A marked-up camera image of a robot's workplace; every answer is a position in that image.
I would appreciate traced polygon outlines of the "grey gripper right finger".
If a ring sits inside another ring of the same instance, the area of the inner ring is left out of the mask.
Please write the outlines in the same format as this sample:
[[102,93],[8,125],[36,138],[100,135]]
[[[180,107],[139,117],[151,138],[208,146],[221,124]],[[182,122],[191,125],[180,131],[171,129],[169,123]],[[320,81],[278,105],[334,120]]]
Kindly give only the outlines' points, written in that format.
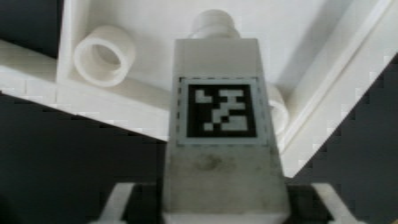
[[285,224],[368,224],[356,218],[331,184],[294,184],[288,196],[292,215]]

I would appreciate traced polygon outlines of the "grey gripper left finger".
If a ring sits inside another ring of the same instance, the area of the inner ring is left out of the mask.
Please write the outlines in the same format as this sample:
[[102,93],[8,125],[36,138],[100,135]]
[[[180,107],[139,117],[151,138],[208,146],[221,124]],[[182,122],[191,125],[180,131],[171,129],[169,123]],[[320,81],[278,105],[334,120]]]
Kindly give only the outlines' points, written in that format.
[[100,217],[87,224],[159,224],[159,204],[159,186],[155,183],[118,183]]

